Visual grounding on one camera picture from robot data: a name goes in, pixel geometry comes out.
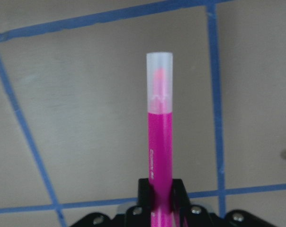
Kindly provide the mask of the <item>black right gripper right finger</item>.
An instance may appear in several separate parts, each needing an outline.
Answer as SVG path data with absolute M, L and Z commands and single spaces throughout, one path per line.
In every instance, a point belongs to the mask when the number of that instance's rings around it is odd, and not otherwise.
M 191 205 L 186 188 L 181 179 L 173 179 L 172 184 L 172 207 L 174 213 L 186 210 Z

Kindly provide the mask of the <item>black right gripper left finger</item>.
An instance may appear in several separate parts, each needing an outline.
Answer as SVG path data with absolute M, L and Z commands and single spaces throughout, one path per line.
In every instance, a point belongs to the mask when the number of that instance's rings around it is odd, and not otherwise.
M 154 207 L 154 188 L 150 184 L 148 178 L 141 178 L 138 180 L 138 197 L 137 206 L 141 207 L 143 211 L 151 212 Z

